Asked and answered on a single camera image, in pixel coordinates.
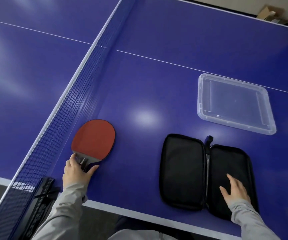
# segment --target table tennis table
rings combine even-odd
[[[265,87],[277,132],[201,120],[202,73]],[[184,0],[0,0],[0,183],[34,187],[50,176],[60,186],[75,132],[95,118],[114,126],[116,141],[86,206],[240,239],[232,222],[159,194],[167,134],[211,135],[250,156],[261,216],[288,239],[287,26]],[[0,218],[13,202],[6,192]]]

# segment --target white plastic object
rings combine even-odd
[[[267,90],[227,77],[200,75],[198,116],[210,122],[265,135],[276,132]]]

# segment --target person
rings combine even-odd
[[[83,172],[75,160],[75,154],[73,154],[70,159],[66,161],[63,174],[64,190],[55,201],[49,216],[38,228],[32,240],[79,239],[78,228],[79,220],[82,216],[82,203],[87,200],[85,196],[87,186],[90,178],[98,167],[99,166],[96,165],[93,166],[88,172]],[[279,238],[264,224],[260,215],[252,207],[250,197],[247,195],[243,184],[229,174],[227,174],[227,177],[229,178],[231,184],[231,194],[228,194],[226,189],[223,187],[220,187],[219,190],[221,191],[229,209],[232,211],[232,222],[241,226],[242,239],[278,240]],[[174,232],[179,230],[170,227],[151,223],[151,229],[147,229],[147,227],[145,227],[144,229],[147,230],[144,230],[142,227],[138,227],[138,230],[136,230],[132,229],[132,227],[128,227],[130,225],[131,224],[125,224],[125,222],[122,222],[116,233],[113,234],[109,240],[189,239],[183,234],[174,234]]]

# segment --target table tennis net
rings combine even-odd
[[[56,162],[82,106],[87,111],[83,116],[89,117],[94,112],[96,100],[92,94],[93,86],[100,79],[106,57],[135,1],[120,0],[102,35],[92,45],[91,54],[54,118],[44,128],[35,148],[6,190],[0,201],[0,240],[13,239],[14,231],[34,196],[35,188]]]

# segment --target open zippered case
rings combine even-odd
[[[167,204],[186,210],[207,208],[216,217],[230,220],[231,211],[219,189],[230,194],[226,174],[240,180],[259,212],[250,157],[241,149],[212,145],[209,136],[205,144],[180,134],[169,134],[163,144],[160,165],[160,194]]]

